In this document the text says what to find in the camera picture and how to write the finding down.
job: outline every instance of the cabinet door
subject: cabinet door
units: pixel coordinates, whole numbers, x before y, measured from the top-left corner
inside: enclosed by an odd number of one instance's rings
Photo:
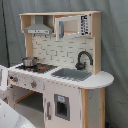
[[[89,35],[90,21],[90,15],[55,18],[56,41]]]
[[[45,82],[43,96],[45,128],[82,128],[78,88]]]
[[[7,90],[7,78],[8,78],[7,68],[0,65],[0,93],[4,93],[4,91]]]

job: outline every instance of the gray backdrop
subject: gray backdrop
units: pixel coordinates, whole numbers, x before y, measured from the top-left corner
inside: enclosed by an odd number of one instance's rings
[[[8,67],[2,1],[0,0],[0,65]]]
[[[115,77],[106,88],[106,120],[128,128],[128,0],[4,0],[10,63],[25,56],[19,13],[90,11],[102,13],[102,70]]]

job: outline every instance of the gray sink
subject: gray sink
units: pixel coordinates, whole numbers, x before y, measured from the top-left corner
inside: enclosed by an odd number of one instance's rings
[[[92,73],[87,71],[80,71],[80,70],[69,69],[69,68],[62,68],[52,73],[52,76],[54,77],[60,77],[63,79],[69,79],[74,81],[83,81],[91,75]]]

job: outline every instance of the stovetop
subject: stovetop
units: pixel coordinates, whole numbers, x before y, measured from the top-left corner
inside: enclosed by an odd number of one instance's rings
[[[16,68],[20,69],[20,70],[26,70],[29,72],[36,72],[36,73],[42,73],[43,74],[43,73],[46,73],[46,72],[48,72],[54,68],[57,68],[57,66],[38,63],[36,66],[33,66],[33,67],[26,67],[24,65],[21,65],[21,66],[18,66]]]

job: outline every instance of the knob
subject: knob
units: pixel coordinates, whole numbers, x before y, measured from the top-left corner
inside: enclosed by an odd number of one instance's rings
[[[33,82],[31,83],[31,86],[32,86],[32,88],[35,88],[35,87],[37,86],[36,82],[33,81]]]
[[[18,81],[18,78],[17,77],[13,77],[13,81],[14,82],[17,82]]]
[[[11,76],[10,79],[13,79],[13,77]]]

